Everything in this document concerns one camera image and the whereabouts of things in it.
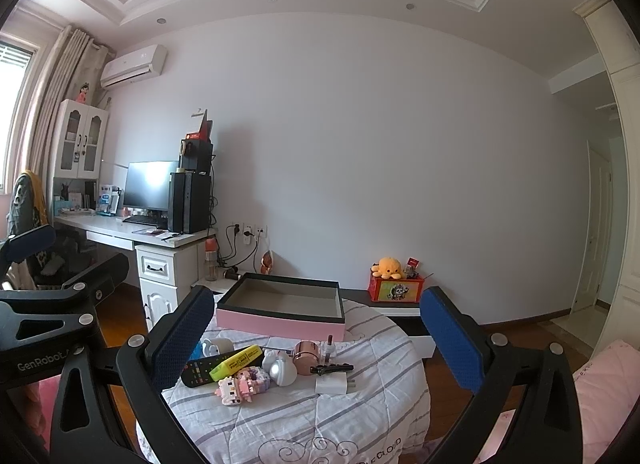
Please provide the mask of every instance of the monitor screen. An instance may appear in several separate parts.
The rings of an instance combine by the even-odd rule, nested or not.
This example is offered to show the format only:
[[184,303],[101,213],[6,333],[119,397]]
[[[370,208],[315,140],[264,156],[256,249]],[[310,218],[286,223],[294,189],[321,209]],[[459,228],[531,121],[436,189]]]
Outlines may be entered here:
[[169,174],[178,161],[130,163],[124,187],[124,206],[169,210]]

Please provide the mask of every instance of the rose gold cylinder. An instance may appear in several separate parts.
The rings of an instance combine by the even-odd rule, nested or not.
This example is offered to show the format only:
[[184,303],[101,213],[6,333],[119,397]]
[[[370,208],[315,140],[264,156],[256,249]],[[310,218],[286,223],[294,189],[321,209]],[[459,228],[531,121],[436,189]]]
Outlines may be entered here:
[[320,350],[312,341],[301,341],[293,350],[293,364],[301,376],[310,376],[311,367],[318,365]]

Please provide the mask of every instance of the yellow highlighter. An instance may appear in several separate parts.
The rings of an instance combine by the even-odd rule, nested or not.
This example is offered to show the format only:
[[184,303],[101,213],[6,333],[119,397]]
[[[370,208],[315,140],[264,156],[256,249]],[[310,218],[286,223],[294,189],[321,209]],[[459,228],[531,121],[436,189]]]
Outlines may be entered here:
[[246,349],[239,351],[238,354],[234,354],[230,358],[225,359],[220,365],[210,371],[209,375],[214,381],[220,381],[221,379],[233,376],[244,367],[248,367],[249,363],[261,354],[262,349],[257,345],[248,346]]

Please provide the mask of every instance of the pink box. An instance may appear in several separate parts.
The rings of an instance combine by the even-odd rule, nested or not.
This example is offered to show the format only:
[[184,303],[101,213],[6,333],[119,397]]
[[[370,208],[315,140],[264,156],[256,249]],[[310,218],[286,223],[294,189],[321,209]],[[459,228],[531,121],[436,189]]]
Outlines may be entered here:
[[344,339],[338,282],[246,273],[216,305],[219,327],[281,338]]

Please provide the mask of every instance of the round table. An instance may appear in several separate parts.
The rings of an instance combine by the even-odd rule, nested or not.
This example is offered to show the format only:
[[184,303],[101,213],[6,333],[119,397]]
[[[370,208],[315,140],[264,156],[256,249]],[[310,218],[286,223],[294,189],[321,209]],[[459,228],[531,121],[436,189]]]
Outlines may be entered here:
[[[398,461],[422,447],[431,398],[422,360],[395,323],[344,300],[345,341],[337,363],[350,363],[356,386],[345,396],[315,393],[315,376],[275,384],[253,402],[223,406],[216,384],[188,388],[178,380],[162,395],[186,433],[212,464],[376,463]],[[202,338],[225,337],[236,347],[292,349],[300,340],[220,329],[212,319]],[[140,448],[158,462],[137,426]]]

